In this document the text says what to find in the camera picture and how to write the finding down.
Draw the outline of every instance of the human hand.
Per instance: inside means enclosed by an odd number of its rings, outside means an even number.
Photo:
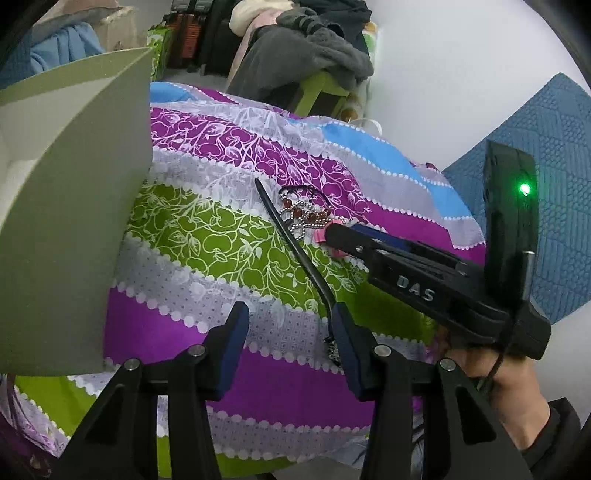
[[[470,378],[485,377],[499,356],[489,348],[448,349],[445,332],[439,337],[441,357],[454,360]],[[550,418],[550,407],[540,393],[531,358],[505,356],[495,375],[491,406],[519,450],[529,448]]]

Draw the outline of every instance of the black wire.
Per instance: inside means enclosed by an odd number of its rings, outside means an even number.
[[[503,360],[509,354],[509,349],[515,340],[515,335],[517,334],[517,317],[519,315],[519,310],[517,310],[513,315],[514,318],[511,326],[509,327],[510,330],[508,332],[508,340],[505,342],[503,350],[501,350],[501,353],[499,353],[499,356],[497,357],[495,364],[492,366],[491,371],[488,372],[488,375],[485,378],[481,378],[478,382],[478,385],[476,386],[476,389],[483,392],[484,394],[488,395],[490,393],[495,381],[495,375],[499,371]]]
[[[317,193],[330,206],[330,200],[327,196],[313,185],[287,185],[279,190],[279,195],[281,195],[281,192],[294,192],[295,190],[308,190],[309,192]]]
[[[267,195],[265,187],[262,185],[260,180],[255,179],[255,186],[261,197],[262,204],[265,206],[265,209],[267,210],[267,213],[269,214],[269,216],[275,223],[277,229],[282,234],[283,238],[291,248],[291,251],[294,253],[295,257],[298,259],[300,265],[306,271],[306,275],[308,275],[308,278],[312,282],[312,285],[314,285],[316,290],[318,290],[320,298],[322,299],[322,303],[324,304],[324,307],[326,309],[326,317],[329,321],[329,335],[333,336],[332,326],[330,324],[330,312],[332,311],[332,308],[335,306],[336,303],[335,295],[330,289],[328,283],[326,283],[326,280],[324,279],[322,274],[312,263],[312,260],[310,260],[310,257],[308,257],[306,252],[304,252],[304,249],[302,249],[298,241],[291,234],[289,229],[285,226],[285,223],[283,223],[283,220],[279,216],[279,212],[277,212],[277,210],[273,206],[273,202]]]

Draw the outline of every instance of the purple stripe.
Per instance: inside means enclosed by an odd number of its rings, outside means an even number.
[[[152,108],[151,122],[156,147],[261,171],[279,185],[313,184],[331,200],[337,215],[379,225],[391,235],[425,242],[463,258],[474,257],[468,250],[454,249],[444,227],[367,201],[357,180],[340,162],[286,148],[212,116]]]
[[[105,356],[122,364],[131,357],[144,363],[175,357],[205,335],[183,322],[173,322],[158,310],[150,310],[125,293],[111,290],[105,326]],[[340,374],[314,370],[259,353],[242,351],[232,389],[224,399],[212,403],[214,410],[243,419],[267,420],[295,426],[340,425],[365,427],[371,424],[373,402],[360,403]]]
[[[217,90],[213,90],[211,88],[204,88],[204,87],[195,87],[195,86],[193,86],[193,88],[199,90],[202,93],[205,93],[205,95],[207,95],[208,97],[211,97],[214,100],[217,100],[218,102],[233,103],[234,105],[238,105],[238,102],[235,102],[231,98],[228,98],[227,96],[222,95]]]
[[[485,244],[478,244],[475,247],[472,247],[468,250],[462,250],[462,255],[459,255],[457,252],[458,250],[454,250],[454,253],[456,253],[458,257],[465,258],[466,260],[471,260],[479,265],[484,265],[484,257],[486,254]]]

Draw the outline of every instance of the pile of clothes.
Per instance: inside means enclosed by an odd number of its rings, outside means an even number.
[[[371,11],[362,0],[242,0],[230,28],[243,42],[227,92],[267,100],[276,88],[328,71],[346,90],[374,72],[363,38]]]

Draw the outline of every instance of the pink cloth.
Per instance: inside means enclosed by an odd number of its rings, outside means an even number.
[[[242,63],[242,59],[244,55],[246,55],[246,51],[248,49],[248,44],[251,41],[252,32],[254,32],[259,27],[265,27],[267,25],[275,25],[277,23],[275,20],[279,16],[280,13],[284,12],[284,10],[279,10],[276,8],[270,8],[269,10],[265,10],[258,14],[258,16],[251,22],[251,24],[246,29],[246,33],[240,42],[240,46],[238,47],[238,51],[234,56],[234,61],[232,62],[232,67],[230,68],[230,73],[228,74],[228,81],[226,82],[226,90],[230,85],[230,82],[234,78],[238,67]]]
[[[312,233],[312,238],[314,239],[314,242],[318,243],[318,244],[323,244],[326,242],[326,229],[328,228],[328,226],[331,223],[339,223],[339,224],[343,224],[343,222],[341,220],[339,220],[338,218],[335,218],[334,220],[331,220],[324,228],[319,228],[318,230],[314,230],[314,232]],[[340,257],[346,257],[347,254],[341,250],[336,250],[334,248],[329,247],[329,251],[330,251],[330,256],[333,258],[340,258]]]

